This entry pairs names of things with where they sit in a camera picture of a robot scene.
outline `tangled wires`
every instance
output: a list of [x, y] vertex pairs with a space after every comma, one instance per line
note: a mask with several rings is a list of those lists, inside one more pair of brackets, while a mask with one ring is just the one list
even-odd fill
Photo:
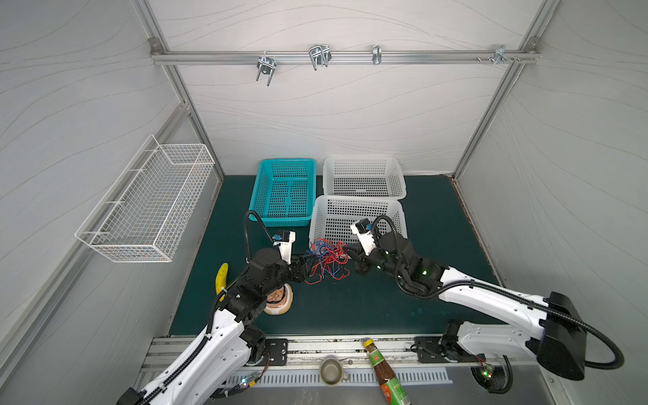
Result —
[[349, 261], [349, 256], [344, 253], [346, 244], [342, 242], [333, 243], [327, 239], [318, 238], [310, 244], [310, 250], [307, 254], [314, 256], [314, 262], [310, 269], [309, 277], [319, 276], [319, 280], [313, 283], [305, 280], [307, 284], [317, 284], [324, 280], [324, 276], [328, 274], [334, 280], [342, 280], [348, 276], [350, 272], [344, 268], [343, 265]]

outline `aluminum frame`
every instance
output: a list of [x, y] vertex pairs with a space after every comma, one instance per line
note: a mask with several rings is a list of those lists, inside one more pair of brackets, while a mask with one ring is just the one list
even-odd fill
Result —
[[[133, 3], [133, 7], [135, 8], [135, 13], [139, 18], [139, 21], [142, 23], [144, 32], [146, 33], [148, 39], [151, 40], [153, 38], [157, 38], [158, 41], [154, 47], [156, 49], [161, 49], [162, 52], [164, 52], [165, 49], [168, 49], [167, 43], [164, 39], [164, 36], [162, 35], [162, 32], [160, 31], [157, 25], [157, 21], [153, 15], [151, 6], [148, 4], [148, 1], [131, 0], [131, 3]], [[216, 163], [214, 164], [216, 177], [218, 178], [218, 180], [222, 182], [225, 179], [225, 172], [223, 171], [223, 167], [218, 161], [218, 155], [214, 150], [214, 146], [211, 144], [211, 141], [207, 136], [207, 131], [205, 130], [205, 126], [200, 120], [198, 114], [196, 113], [196, 106], [194, 106], [194, 103], [191, 100], [191, 97], [189, 96], [189, 92], [187, 91], [187, 87], [185, 86], [185, 83], [182, 80], [182, 77], [180, 76], [180, 72], [178, 71], [178, 68], [176, 66], [168, 65], [168, 66], [164, 66], [164, 70], [167, 74], [169, 81], [171, 82], [171, 85], [173, 86], [174, 91], [178, 95], [178, 98], [180, 98], [180, 101], [182, 103], [186, 103], [189, 106], [190, 109], [189, 120], [191, 121], [191, 124], [194, 127], [194, 130], [196, 131], [196, 134], [198, 135], [200, 142], [204, 143], [207, 146], [207, 150], [209, 151], [209, 154], [211, 154], [214, 157], [214, 160], [216, 161]]]
[[[371, 51], [331, 51], [329, 65], [375, 65]], [[438, 65], [438, 64], [492, 64], [493, 51], [385, 51], [380, 64], [384, 65]], [[256, 65], [260, 56], [271, 58], [277, 65], [310, 65], [308, 51], [240, 51], [240, 52], [162, 52], [152, 54], [156, 65]], [[539, 53], [506, 51], [500, 64], [534, 64]]]
[[[549, 21], [553, 16], [554, 11], [556, 11], [556, 8], [558, 7], [560, 1], [561, 0], [544, 0], [543, 4], [540, 6], [538, 12], [533, 18], [533, 22], [531, 23], [529, 30], [522, 39], [520, 48], [526, 50], [535, 50], [540, 41], [542, 33], [547, 28], [547, 25], [549, 24]], [[466, 149], [464, 149], [463, 154], [459, 159], [459, 163], [457, 164], [457, 167], [452, 174], [452, 178], [454, 178], [455, 180], [458, 180], [463, 174], [464, 170], [466, 170], [470, 158], [475, 153], [475, 150], [477, 149], [477, 146], [481, 142], [483, 136], [491, 127], [492, 121], [497, 115], [497, 111], [499, 111], [500, 107], [502, 107], [506, 96], [508, 96], [508, 94], [511, 92], [511, 89], [513, 88], [515, 82], [518, 80], [518, 77], [520, 77], [520, 73], [522, 73], [523, 68], [524, 64], [512, 64], [509, 66], [508, 70], [506, 70], [506, 73], [504, 73], [502, 81], [497, 87], [495, 94], [492, 96], [491, 102], [486, 108], [484, 116], [481, 118], [480, 123], [477, 125], [477, 128], [472, 134], [472, 137], [470, 137], [468, 145], [466, 146]]]
[[[375, 334], [371, 339], [392, 367], [477, 367], [479, 363], [419, 363], [417, 354], [410, 351], [416, 336], [437, 336], [442, 334]], [[143, 370], [162, 373], [194, 341], [195, 336], [171, 336], [154, 338], [144, 360]], [[366, 335], [268, 335], [268, 339], [288, 340], [286, 365], [271, 368], [317, 369], [322, 359], [335, 355], [346, 368], [372, 368], [367, 353], [362, 349]], [[487, 357], [489, 363], [500, 365], [500, 359]], [[534, 360], [509, 357], [512, 364], [538, 365]]]

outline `blue wire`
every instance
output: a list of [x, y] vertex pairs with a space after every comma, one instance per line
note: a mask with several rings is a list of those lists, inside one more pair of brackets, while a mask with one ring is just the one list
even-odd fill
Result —
[[326, 255], [328, 255], [329, 252], [330, 252], [329, 244], [324, 242], [323, 240], [316, 240], [314, 242], [314, 245], [315, 245], [315, 250], [314, 251], [308, 250], [307, 253], [317, 256], [318, 261], [319, 261], [319, 267], [322, 268], [323, 270], [325, 270], [331, 277], [335, 278], [335, 275], [337, 274], [337, 272], [342, 269], [342, 265], [340, 263], [333, 262], [332, 267], [333, 267], [334, 271], [331, 272], [322, 263], [322, 258], [325, 257]]

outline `wall-mounted wire basket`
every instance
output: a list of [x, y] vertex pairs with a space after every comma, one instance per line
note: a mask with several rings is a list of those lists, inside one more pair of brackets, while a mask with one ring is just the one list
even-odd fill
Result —
[[75, 234], [113, 262], [170, 262], [214, 166], [203, 144], [153, 145], [140, 149]]

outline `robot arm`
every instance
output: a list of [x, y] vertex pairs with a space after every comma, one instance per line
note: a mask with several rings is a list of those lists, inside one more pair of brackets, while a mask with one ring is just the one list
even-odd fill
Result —
[[[378, 223], [385, 220], [391, 231], [380, 235]], [[419, 257], [412, 243], [395, 231], [387, 216], [351, 225], [358, 244], [345, 252], [365, 275], [376, 268], [391, 275], [398, 288], [418, 299], [438, 297], [464, 305], [506, 322], [508, 325], [449, 326], [439, 340], [437, 353], [459, 358], [463, 353], [529, 356], [547, 370], [570, 380], [582, 380], [584, 368], [616, 369], [623, 353], [604, 334], [583, 322], [568, 297], [552, 292], [549, 297], [508, 290], [475, 279], [455, 268]], [[587, 332], [602, 340], [614, 353], [609, 363], [585, 360]]]
[[[237, 369], [261, 360], [266, 335], [252, 322], [271, 292], [290, 281], [300, 283], [306, 275], [304, 259], [291, 257], [295, 233], [268, 236], [274, 248], [259, 250], [236, 281], [218, 294], [209, 322], [196, 339], [142, 391], [128, 389], [117, 405], [202, 405]], [[229, 393], [253, 386], [258, 377], [249, 376]], [[226, 397], [228, 392], [218, 395]]]

